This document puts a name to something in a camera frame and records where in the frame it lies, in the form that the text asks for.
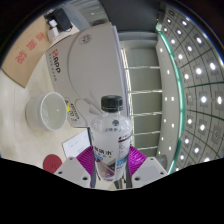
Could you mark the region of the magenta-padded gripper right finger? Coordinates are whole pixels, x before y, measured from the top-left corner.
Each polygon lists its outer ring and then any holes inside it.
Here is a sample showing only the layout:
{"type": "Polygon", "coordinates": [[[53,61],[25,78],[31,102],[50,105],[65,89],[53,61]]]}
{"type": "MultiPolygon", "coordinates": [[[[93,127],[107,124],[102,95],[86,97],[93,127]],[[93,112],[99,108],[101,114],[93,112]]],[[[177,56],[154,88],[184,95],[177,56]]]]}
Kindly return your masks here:
{"type": "Polygon", "coordinates": [[[130,147],[126,187],[140,188],[167,176],[166,170],[156,157],[146,157],[138,149],[130,147]]]}

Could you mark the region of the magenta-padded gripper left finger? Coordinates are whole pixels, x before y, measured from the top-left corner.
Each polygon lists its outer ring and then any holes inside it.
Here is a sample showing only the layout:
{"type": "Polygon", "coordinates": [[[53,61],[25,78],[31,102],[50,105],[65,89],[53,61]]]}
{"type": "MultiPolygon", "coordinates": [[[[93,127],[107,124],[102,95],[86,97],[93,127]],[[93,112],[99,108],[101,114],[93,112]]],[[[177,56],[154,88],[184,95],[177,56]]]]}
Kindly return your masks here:
{"type": "Polygon", "coordinates": [[[95,160],[93,147],[89,146],[77,157],[68,157],[55,171],[55,175],[84,188],[94,188],[95,160]]]}

